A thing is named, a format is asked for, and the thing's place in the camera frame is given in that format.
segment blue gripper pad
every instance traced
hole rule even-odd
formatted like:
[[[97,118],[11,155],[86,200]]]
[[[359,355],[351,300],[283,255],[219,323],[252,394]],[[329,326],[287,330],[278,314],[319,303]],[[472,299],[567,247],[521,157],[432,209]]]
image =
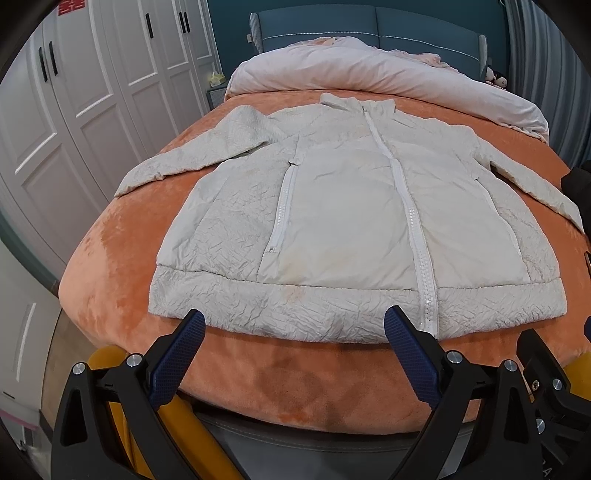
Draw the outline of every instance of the blue gripper pad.
[[[190,320],[177,327],[174,340],[152,371],[148,399],[156,410],[170,403],[205,337],[205,317],[195,310]]]
[[[437,370],[396,307],[386,311],[384,331],[415,395],[434,410],[441,400]]]
[[[589,317],[585,322],[585,337],[587,337],[587,340],[591,342],[591,317]]]

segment bed headboard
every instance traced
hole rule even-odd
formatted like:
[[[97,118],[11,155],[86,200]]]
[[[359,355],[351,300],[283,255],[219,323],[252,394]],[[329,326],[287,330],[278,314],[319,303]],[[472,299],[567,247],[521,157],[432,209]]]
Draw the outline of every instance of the bed headboard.
[[[475,80],[489,63],[486,37],[467,28],[394,8],[370,5],[303,5],[251,13],[256,53],[317,37],[357,37],[383,50],[437,53]]]

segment white wardrobe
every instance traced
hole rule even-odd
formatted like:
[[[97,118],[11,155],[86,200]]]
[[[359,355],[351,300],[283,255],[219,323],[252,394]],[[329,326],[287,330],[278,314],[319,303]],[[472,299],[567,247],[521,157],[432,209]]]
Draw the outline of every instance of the white wardrobe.
[[[52,12],[0,83],[0,205],[57,277],[123,176],[208,110],[206,0]]]

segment nightstand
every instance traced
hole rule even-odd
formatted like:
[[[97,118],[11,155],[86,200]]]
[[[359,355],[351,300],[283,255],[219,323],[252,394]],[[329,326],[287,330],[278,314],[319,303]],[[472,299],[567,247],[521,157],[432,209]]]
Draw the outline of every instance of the nightstand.
[[[226,89],[228,88],[228,82],[221,83],[215,87],[207,89],[207,102],[209,103],[209,109],[213,110],[215,107],[223,103],[223,98],[226,95]]]

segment gray curtain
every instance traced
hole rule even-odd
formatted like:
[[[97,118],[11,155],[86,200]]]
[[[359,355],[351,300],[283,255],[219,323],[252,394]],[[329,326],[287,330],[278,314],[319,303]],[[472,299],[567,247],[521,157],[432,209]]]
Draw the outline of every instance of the gray curtain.
[[[591,160],[591,77],[552,20],[531,0],[505,0],[509,91],[540,107],[550,146],[569,166]]]

